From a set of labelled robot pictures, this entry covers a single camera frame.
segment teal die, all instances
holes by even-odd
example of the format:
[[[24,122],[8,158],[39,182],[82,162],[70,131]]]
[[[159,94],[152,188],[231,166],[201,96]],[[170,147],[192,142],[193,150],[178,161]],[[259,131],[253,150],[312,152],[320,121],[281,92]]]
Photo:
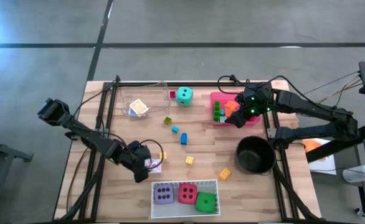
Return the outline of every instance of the teal die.
[[[177,91],[177,104],[180,106],[189,106],[192,103],[192,96],[194,92],[191,88],[180,87]]]

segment red die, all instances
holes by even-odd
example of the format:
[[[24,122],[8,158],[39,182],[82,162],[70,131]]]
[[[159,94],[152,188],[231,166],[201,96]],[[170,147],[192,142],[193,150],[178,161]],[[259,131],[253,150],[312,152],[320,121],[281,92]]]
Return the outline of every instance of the red die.
[[[180,184],[178,190],[178,202],[195,205],[197,187],[194,184]]]
[[[170,91],[170,98],[175,98],[175,97],[176,97],[176,92]]]

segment purple die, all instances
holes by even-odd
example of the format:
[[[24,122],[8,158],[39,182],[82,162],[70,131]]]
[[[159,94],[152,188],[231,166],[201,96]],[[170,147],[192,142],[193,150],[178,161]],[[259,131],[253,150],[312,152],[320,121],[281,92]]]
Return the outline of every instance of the purple die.
[[[155,187],[155,204],[163,205],[174,202],[172,184],[159,184]]]

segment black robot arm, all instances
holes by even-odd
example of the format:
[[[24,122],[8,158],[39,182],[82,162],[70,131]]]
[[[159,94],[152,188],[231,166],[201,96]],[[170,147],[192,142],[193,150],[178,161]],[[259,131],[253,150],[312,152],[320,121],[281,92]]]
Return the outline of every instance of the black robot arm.
[[[296,139],[331,136],[347,141],[358,135],[357,121],[352,117],[352,112],[304,100],[295,93],[276,90],[270,85],[263,84],[255,88],[245,88],[235,97],[235,100],[239,103],[240,108],[231,114],[226,123],[234,124],[238,128],[241,128],[251,117],[271,110],[281,113],[300,113],[329,121],[329,124],[309,128],[269,129],[268,137],[273,139],[273,145],[277,149],[287,149],[289,144]]]
[[[127,146],[123,141],[103,136],[77,121],[70,114],[68,105],[60,100],[49,98],[37,114],[51,126],[62,126],[71,130],[65,133],[68,138],[75,140],[75,136],[80,137],[84,145],[91,150],[97,150],[116,165],[122,164],[131,170],[135,182],[139,183],[148,178],[149,170],[145,167],[145,160],[151,158],[151,153],[138,141],[133,141]]]

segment white tray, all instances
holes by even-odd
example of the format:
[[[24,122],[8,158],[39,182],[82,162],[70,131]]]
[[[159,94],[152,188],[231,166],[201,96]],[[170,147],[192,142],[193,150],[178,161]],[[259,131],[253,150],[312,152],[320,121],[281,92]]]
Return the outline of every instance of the white tray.
[[[161,184],[172,184],[174,190],[174,203],[157,205],[154,203],[154,188]],[[216,211],[213,214],[199,212],[195,205],[187,205],[178,202],[178,188],[180,184],[195,184],[198,192],[212,193],[216,195]],[[151,218],[181,218],[181,217],[206,217],[221,215],[219,186],[217,180],[192,180],[192,181],[169,181],[152,182],[151,191]]]

